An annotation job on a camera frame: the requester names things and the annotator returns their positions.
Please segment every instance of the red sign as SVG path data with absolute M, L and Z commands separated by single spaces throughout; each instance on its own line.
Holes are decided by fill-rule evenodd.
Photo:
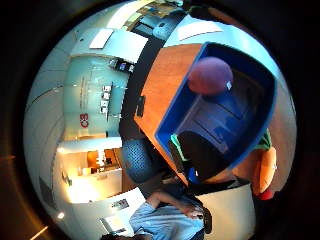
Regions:
M 80 125 L 83 128 L 87 128 L 89 126 L 89 115 L 88 115 L 88 113 L 80 114 Z

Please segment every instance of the light blue shirt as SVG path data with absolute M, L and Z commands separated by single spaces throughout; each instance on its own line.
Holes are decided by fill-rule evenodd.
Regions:
M 136 234 L 151 234 L 153 240 L 189 240 L 203 228 L 203 220 L 186 217 L 176 207 L 154 209 L 143 203 L 130 218 Z

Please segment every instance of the person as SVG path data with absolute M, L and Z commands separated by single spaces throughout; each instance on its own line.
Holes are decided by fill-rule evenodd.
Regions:
M 204 229 L 204 209 L 186 195 L 176 198 L 156 190 L 131 216 L 133 237 L 103 235 L 101 240 L 189 240 Z

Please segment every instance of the green strap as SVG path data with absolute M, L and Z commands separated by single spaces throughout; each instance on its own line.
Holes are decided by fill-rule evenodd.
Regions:
M 262 138 L 260 139 L 259 143 L 254 149 L 264 149 L 268 150 L 272 147 L 272 141 L 269 129 L 267 128 L 266 132 L 263 134 Z
M 171 138 L 171 141 L 173 142 L 173 144 L 176 146 L 176 148 L 177 148 L 177 150 L 179 152 L 179 155 L 181 157 L 181 160 L 184 161 L 184 162 L 188 161 L 188 159 L 186 159 L 183 156 L 183 153 L 182 153 L 182 150 L 181 150 L 181 146 L 180 146 L 177 134 L 172 134 L 170 138 Z

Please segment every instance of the orange object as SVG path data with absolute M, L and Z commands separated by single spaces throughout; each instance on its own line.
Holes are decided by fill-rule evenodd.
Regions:
M 255 168 L 254 168 L 253 175 L 252 175 L 252 192 L 256 196 L 258 196 L 260 194 L 260 180 L 259 180 L 260 167 L 261 167 L 261 158 L 259 158 L 259 160 L 255 164 Z
M 259 194 L 260 200 L 269 200 L 273 198 L 274 192 L 271 189 L 267 188 L 264 192 Z
M 277 151 L 274 147 L 270 147 L 262 154 L 259 177 L 260 193 L 269 187 L 276 169 Z

